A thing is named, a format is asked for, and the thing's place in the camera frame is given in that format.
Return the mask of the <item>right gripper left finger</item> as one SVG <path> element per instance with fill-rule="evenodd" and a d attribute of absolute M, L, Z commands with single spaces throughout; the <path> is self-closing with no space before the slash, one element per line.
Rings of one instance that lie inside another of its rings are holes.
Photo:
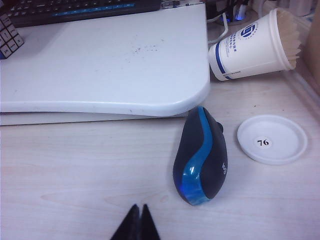
<path fill-rule="evenodd" d="M 140 234 L 140 209 L 134 204 L 118 226 L 111 240 L 138 240 Z"/>

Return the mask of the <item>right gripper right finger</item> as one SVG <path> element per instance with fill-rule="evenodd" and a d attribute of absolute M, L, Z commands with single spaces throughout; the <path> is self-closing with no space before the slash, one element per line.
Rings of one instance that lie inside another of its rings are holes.
<path fill-rule="evenodd" d="M 151 212 L 147 204 L 143 205 L 140 218 L 140 239 L 141 240 L 160 240 L 160 235 L 153 221 Z"/>

